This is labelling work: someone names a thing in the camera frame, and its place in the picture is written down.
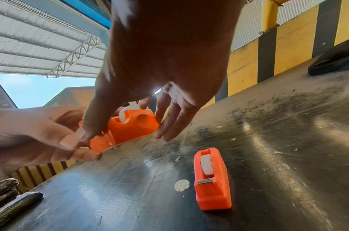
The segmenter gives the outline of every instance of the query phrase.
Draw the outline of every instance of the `scratched metal surface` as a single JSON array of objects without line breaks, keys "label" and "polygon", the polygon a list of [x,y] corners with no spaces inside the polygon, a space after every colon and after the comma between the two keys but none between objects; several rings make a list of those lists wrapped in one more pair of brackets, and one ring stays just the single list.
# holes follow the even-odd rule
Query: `scratched metal surface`
[{"label": "scratched metal surface", "polygon": [[[201,110],[169,143],[143,138],[57,175],[3,230],[349,231],[349,72],[309,77],[308,64]],[[227,211],[195,199],[193,157],[210,147],[228,169]]]}]

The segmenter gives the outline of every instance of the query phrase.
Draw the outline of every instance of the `white roof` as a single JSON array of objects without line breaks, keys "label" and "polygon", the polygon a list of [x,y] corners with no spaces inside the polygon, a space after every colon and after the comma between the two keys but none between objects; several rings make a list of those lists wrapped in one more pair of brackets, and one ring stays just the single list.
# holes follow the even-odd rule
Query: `white roof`
[{"label": "white roof", "polygon": [[0,0],[0,73],[96,78],[106,47],[66,22]]}]

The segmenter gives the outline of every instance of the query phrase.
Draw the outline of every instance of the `black object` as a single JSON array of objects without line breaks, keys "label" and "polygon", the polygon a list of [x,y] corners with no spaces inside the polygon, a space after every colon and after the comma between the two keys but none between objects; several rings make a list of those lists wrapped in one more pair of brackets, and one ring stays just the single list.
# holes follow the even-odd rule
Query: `black object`
[{"label": "black object", "polygon": [[339,70],[349,70],[349,40],[334,46],[321,55],[309,68],[309,75],[322,75]]},{"label": "black object", "polygon": [[5,204],[7,204],[8,202],[10,202],[11,200],[15,199],[18,194],[19,194],[18,191],[15,189],[10,190],[5,194],[2,194],[0,196],[0,208]]},{"label": "black object", "polygon": [[42,198],[42,193],[27,192],[0,208],[0,227]]},{"label": "black object", "polygon": [[6,193],[7,191],[15,188],[18,184],[19,184],[19,182],[17,181],[17,179],[14,179],[14,178],[9,178],[9,179],[1,181],[0,182],[0,196],[2,194]]}]

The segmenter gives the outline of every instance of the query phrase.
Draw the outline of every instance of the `tape roll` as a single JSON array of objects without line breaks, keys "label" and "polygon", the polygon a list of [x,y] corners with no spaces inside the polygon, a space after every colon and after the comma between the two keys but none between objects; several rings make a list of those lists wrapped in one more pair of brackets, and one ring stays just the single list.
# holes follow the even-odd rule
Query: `tape roll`
[{"label": "tape roll", "polygon": [[205,175],[209,176],[214,174],[213,162],[211,161],[210,154],[201,156],[200,163],[201,163],[202,171],[204,172]]}]

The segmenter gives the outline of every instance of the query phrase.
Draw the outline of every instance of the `metal truss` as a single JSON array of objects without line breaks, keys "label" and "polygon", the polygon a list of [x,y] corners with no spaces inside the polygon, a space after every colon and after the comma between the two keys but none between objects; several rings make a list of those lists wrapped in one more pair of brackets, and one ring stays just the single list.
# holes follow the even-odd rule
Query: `metal truss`
[{"label": "metal truss", "polygon": [[98,38],[89,38],[83,42],[75,51],[69,54],[63,61],[55,66],[47,75],[47,78],[59,78],[72,66],[78,63],[83,57],[87,56],[95,47],[103,43]]}]

